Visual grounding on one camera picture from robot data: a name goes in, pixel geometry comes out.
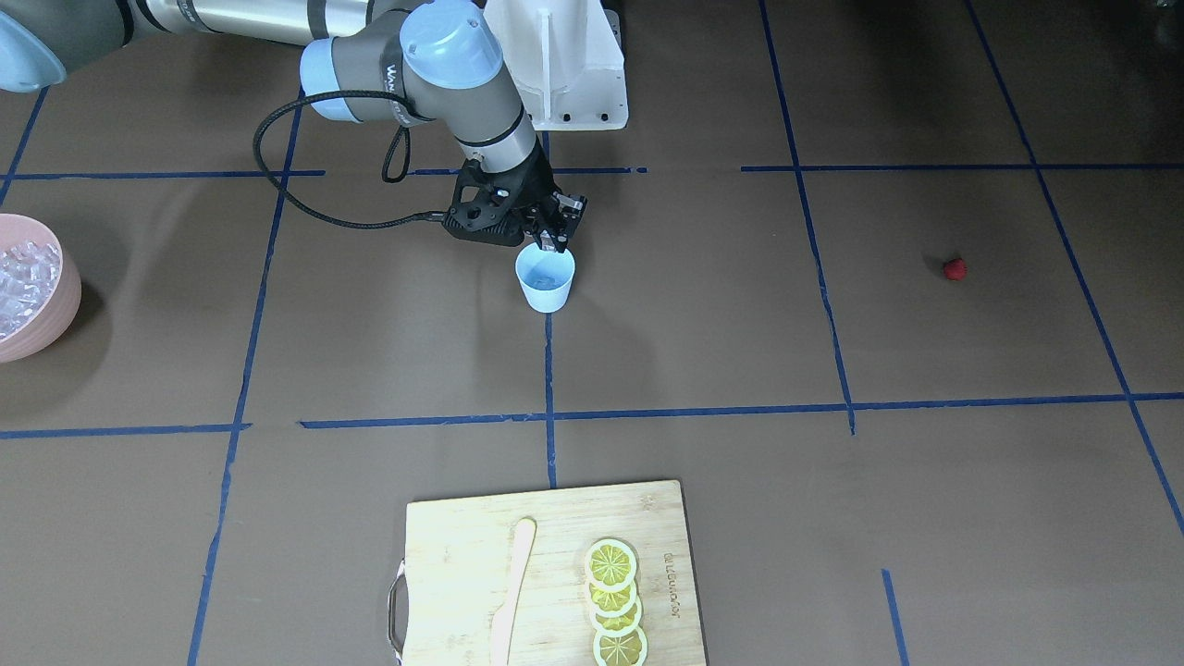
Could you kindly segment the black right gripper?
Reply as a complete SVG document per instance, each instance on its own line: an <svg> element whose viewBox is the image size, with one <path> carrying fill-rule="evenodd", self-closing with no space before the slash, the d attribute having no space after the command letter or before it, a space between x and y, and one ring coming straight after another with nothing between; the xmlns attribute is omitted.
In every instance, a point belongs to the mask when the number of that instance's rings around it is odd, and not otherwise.
<svg viewBox="0 0 1184 666"><path fill-rule="evenodd" d="M530 155L516 168L498 173L498 188L509 193L502 206L503 222L529 228L529 236L541 252L567 252L588 200L558 192L547 156Z"/></svg>

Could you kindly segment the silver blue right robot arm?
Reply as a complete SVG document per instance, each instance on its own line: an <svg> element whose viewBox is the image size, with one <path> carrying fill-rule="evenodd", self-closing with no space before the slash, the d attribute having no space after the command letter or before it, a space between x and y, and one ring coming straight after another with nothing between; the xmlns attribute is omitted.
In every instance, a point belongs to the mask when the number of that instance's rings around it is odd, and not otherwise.
<svg viewBox="0 0 1184 666"><path fill-rule="evenodd" d="M471 1L5 1L4 90L38 92L148 36L229 34L302 49L301 100L262 119L253 159L284 115L394 121L385 164L411 149L411 127L443 122L461 146L452 201L398 216L453 239L498 246L532 241L566 252L586 211L554 180L498 38Z"/></svg>

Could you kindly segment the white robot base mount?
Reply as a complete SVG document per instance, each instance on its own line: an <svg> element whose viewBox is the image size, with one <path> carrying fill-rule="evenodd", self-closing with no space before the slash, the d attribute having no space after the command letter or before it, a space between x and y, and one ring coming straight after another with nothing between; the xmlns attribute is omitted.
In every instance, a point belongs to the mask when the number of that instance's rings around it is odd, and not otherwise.
<svg viewBox="0 0 1184 666"><path fill-rule="evenodd" d="M619 21L600 1L487 1L485 23L538 132L628 126Z"/></svg>

